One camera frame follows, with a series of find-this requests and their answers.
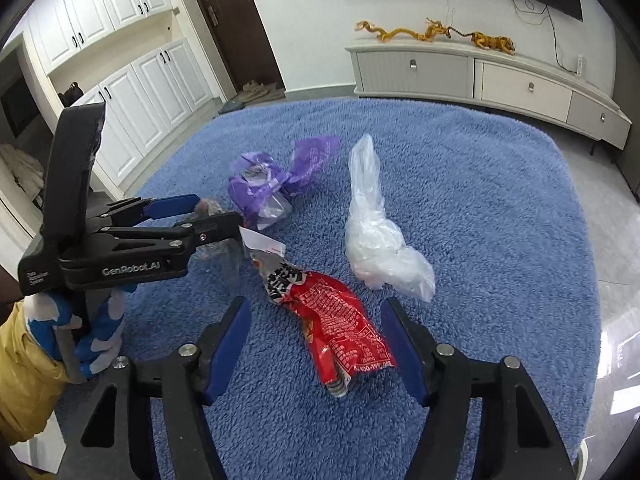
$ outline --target white drawer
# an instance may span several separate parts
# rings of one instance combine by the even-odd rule
[[[574,92],[566,122],[622,149],[631,124],[623,117],[579,92]]]
[[[468,97],[467,56],[401,50],[359,52],[358,66],[365,92]]]
[[[522,108],[566,122],[573,91],[516,68],[482,64],[483,101]]]

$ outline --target door handle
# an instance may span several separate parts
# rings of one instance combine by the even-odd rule
[[[218,26],[218,18],[216,17],[216,13],[213,10],[213,7],[208,6],[207,7],[207,12],[209,13],[209,17],[211,18],[211,21],[213,22],[213,26],[217,27]]]

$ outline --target hand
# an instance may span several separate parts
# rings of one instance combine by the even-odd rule
[[[125,293],[136,286],[114,288],[98,307],[92,331],[76,345],[80,369],[87,378],[95,377],[118,356],[124,328]],[[24,299],[24,322],[33,340],[55,361],[62,361],[54,327],[80,328],[82,320],[73,314],[70,303],[55,292],[41,292]]]

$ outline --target purple plastic bag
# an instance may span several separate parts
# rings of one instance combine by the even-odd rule
[[[290,196],[296,196],[313,184],[322,170],[322,165],[338,152],[340,139],[324,136],[297,140],[293,156],[291,176],[283,184]]]
[[[280,218],[289,213],[287,197],[304,192],[314,183],[339,145],[338,137],[331,136],[297,140],[291,172],[281,168],[268,153],[243,153],[231,164],[234,176],[229,179],[229,196],[249,225],[267,227],[278,219],[278,211]]]

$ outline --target power strip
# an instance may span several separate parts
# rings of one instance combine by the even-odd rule
[[[575,75],[578,77],[584,77],[584,70],[587,68],[587,60],[580,54],[578,56],[578,68],[575,71]]]

